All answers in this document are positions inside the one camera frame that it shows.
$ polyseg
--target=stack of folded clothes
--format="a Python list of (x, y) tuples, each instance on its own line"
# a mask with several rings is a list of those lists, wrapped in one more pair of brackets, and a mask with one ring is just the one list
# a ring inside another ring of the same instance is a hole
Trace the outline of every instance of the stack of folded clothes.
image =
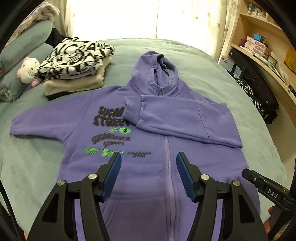
[(35, 76), (43, 83), (49, 100), (100, 88), (114, 51), (113, 46), (102, 42), (65, 38), (43, 60)]

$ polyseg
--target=hood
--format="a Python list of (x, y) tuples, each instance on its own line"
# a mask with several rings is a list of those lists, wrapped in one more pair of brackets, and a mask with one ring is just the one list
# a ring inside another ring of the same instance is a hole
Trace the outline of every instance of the hood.
[(179, 79), (178, 71), (163, 54), (149, 51), (136, 63), (130, 84), (144, 95), (175, 97), (186, 83)]

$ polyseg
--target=blue gripper pad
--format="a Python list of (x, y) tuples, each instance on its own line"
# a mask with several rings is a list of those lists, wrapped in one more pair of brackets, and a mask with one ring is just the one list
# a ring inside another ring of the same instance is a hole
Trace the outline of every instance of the blue gripper pad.
[(191, 199), (191, 201), (194, 201), (197, 197), (194, 190), (194, 181), (180, 154), (177, 154), (176, 162), (186, 195)]
[(108, 197), (110, 197), (112, 193), (120, 168), (121, 168), (121, 155), (118, 153), (103, 182), (104, 188), (103, 188), (102, 198), (104, 201)]

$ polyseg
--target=wooden shelf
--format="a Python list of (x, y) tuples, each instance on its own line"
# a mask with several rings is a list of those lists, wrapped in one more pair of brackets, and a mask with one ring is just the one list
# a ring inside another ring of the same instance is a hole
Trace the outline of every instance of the wooden shelf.
[(255, 5), (255, 6), (261, 8), (260, 5), (259, 5), (258, 3), (256, 3), (254, 0), (245, 0), (245, 2), (248, 3), (248, 5), (249, 5), (249, 4), (253, 4), (253, 5)]
[(273, 23), (271, 23), (267, 20), (261, 19), (261, 18), (253, 17), (253, 16), (245, 14), (245, 13), (240, 13), (240, 16), (242, 19), (245, 19), (246, 21), (252, 23), (253, 25), (258, 26), (267, 32), (270, 32), (270, 33), (278, 36), (283, 41), (289, 43), (289, 40), (286, 37), (285, 33), (276, 24), (273, 24)]
[(235, 44), (231, 43), (230, 46), (236, 48), (238, 51), (242, 52), (259, 65), (262, 76), (271, 88), (274, 95), (285, 107), (289, 117), (291, 118), (294, 126), (296, 127), (296, 97), (290, 91), (288, 86), (276, 75), (275, 72), (273, 72), (266, 64), (257, 59), (251, 53), (249, 53), (245, 49), (240, 48)]

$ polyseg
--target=bookshelf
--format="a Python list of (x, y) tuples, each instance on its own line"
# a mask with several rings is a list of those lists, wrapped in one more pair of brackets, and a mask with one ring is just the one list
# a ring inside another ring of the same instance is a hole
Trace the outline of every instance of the bookshelf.
[[(233, 33), (230, 46), (236, 48), (257, 63), (258, 71), (283, 105), (296, 128), (296, 96), (294, 96), (288, 87), (291, 85), (296, 90), (296, 74), (284, 63), (286, 53), (291, 47), (291, 43), (285, 33), (268, 14), (266, 14), (266, 18), (257, 18), (248, 15), (249, 4), (260, 7), (253, 0), (242, 0), (237, 26)], [(255, 33), (266, 37), (268, 48), (275, 53), (276, 60), (285, 74), (285, 82), (283, 82), (267, 65), (239, 47), (242, 38), (246, 36), (253, 37)]]

